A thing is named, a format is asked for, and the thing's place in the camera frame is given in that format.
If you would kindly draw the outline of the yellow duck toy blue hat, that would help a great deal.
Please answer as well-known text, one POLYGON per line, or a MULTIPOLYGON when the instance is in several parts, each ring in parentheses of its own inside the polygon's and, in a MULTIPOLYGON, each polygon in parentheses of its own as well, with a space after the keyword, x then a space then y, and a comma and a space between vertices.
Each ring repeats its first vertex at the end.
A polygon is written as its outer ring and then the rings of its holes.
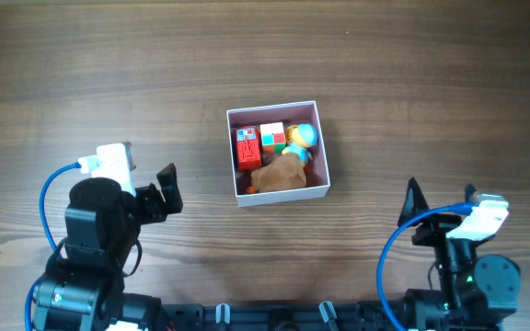
POLYGON ((312 159, 310 149, 318 143, 318 131, 309 123, 296 124, 299 126, 299 136, 294 138, 291 144, 287 144, 282 154, 296 154, 300 159, 302 167, 305 167, 312 159))

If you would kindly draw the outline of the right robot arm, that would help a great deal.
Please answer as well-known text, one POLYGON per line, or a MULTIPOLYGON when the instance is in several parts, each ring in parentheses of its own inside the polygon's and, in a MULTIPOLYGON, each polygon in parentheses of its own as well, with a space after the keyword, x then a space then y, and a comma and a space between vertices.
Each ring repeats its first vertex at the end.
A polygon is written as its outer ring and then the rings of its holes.
POLYGON ((509 203, 471 185, 465 188, 465 202, 464 211, 426 215, 429 205, 418 182, 408 182, 398 223, 422 217, 411 242, 434 250, 440 288, 406 291, 395 315, 407 329, 500 330, 501 321, 517 310, 519 266, 508 257, 477 252, 500 230, 509 203))

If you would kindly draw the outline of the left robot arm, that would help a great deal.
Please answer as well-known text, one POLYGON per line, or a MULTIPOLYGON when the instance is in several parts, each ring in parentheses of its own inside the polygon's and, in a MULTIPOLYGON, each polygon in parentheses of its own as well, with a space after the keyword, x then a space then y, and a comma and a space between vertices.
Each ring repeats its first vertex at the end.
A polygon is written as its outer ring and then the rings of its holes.
POLYGON ((177 169, 169 164, 158 182, 127 192, 114 179, 75 184, 65 211, 67 236, 53 245, 44 273, 24 307, 28 330, 173 330, 160 299, 127 293, 125 262, 140 251, 142 226, 181 212, 177 169))

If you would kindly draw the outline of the red toy fire truck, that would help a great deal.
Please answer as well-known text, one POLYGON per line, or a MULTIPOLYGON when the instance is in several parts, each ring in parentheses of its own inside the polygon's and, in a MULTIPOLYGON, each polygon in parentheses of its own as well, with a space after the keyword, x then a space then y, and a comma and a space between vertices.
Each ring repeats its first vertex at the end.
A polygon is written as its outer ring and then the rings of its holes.
POLYGON ((259 131, 256 126, 236 129, 236 160, 240 171, 255 170, 261 167, 259 131))

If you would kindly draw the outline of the brown plush capybara with orange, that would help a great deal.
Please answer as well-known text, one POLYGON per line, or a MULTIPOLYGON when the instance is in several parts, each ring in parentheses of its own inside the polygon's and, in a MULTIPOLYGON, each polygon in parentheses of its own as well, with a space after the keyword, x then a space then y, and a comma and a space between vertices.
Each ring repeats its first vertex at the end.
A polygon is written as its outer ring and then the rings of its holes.
POLYGON ((251 173, 247 194, 268 193, 306 187, 306 175, 297 154, 283 154, 251 173))

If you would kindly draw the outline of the multicolour puzzle cube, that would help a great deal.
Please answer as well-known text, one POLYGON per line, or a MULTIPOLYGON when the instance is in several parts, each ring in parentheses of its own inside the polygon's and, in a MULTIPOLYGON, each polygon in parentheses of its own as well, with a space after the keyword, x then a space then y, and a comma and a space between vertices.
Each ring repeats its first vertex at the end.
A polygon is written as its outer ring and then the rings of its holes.
POLYGON ((282 122, 260 124, 259 131, 264 154, 281 153, 286 147, 286 136, 282 122))

